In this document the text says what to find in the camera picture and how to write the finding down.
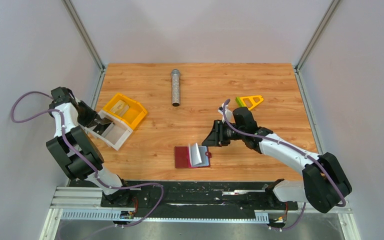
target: yellow bin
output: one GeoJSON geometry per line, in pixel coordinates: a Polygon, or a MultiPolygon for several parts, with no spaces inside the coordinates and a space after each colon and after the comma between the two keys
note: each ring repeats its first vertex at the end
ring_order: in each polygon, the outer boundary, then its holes
{"type": "Polygon", "coordinates": [[[105,112],[111,114],[112,116],[122,120],[125,122],[132,130],[139,125],[139,123],[144,119],[144,117],[148,114],[148,111],[142,106],[140,102],[137,102],[121,93],[117,93],[104,107],[105,112]],[[123,114],[123,116],[119,116],[114,112],[111,112],[111,109],[119,102],[125,102],[129,109],[123,114]]]}

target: wooden table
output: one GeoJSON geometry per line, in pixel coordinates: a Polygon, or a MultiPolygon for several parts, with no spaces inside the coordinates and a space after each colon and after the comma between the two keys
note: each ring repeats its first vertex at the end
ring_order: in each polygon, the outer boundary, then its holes
{"type": "Polygon", "coordinates": [[[293,68],[290,64],[110,64],[96,110],[116,93],[140,103],[148,115],[119,151],[94,140],[112,172],[127,180],[274,181],[302,180],[282,162],[248,149],[241,140],[229,146],[210,147],[211,167],[176,169],[174,147],[202,141],[213,121],[221,119],[218,107],[228,98],[262,95],[252,110],[261,127],[309,151],[316,151],[293,68]],[[181,72],[180,106],[171,104],[173,69],[181,72]]]}

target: yellow object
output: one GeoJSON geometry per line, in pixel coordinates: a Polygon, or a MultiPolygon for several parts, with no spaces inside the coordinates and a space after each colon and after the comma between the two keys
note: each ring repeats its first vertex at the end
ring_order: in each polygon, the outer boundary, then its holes
{"type": "Polygon", "coordinates": [[[148,114],[148,111],[142,106],[140,102],[137,102],[121,93],[117,93],[104,107],[105,112],[113,115],[114,117],[125,122],[132,130],[139,125],[139,123],[144,119],[148,114]],[[128,110],[122,115],[119,116],[116,112],[112,112],[114,106],[119,105],[121,102],[124,102],[128,105],[128,110]]]}
{"type": "Polygon", "coordinates": [[[255,108],[258,104],[262,103],[264,101],[263,96],[261,95],[255,95],[255,96],[237,96],[236,102],[241,107],[247,107],[248,110],[252,110],[255,108]],[[244,100],[248,100],[249,103],[251,103],[251,106],[247,106],[244,100]]]}

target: gray wall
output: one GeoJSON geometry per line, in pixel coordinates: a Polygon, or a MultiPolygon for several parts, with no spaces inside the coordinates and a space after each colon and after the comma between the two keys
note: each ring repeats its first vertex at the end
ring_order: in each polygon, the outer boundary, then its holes
{"type": "Polygon", "coordinates": [[[384,239],[384,1],[342,1],[302,74],[362,239],[384,239]]]}
{"type": "MultiPolygon", "coordinates": [[[[38,239],[55,188],[67,181],[45,146],[54,136],[53,119],[12,123],[12,104],[27,91],[58,86],[90,102],[98,74],[61,1],[0,1],[0,240],[38,239]]],[[[27,97],[16,116],[49,103],[27,97]]]]}
{"type": "Polygon", "coordinates": [[[296,63],[331,0],[73,0],[105,63],[296,63]]]}

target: silver tube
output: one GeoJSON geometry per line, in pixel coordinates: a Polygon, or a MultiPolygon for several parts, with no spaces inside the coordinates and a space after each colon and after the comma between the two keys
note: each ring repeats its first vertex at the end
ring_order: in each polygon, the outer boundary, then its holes
{"type": "Polygon", "coordinates": [[[180,71],[171,71],[171,104],[174,107],[180,106],[180,71]]]}

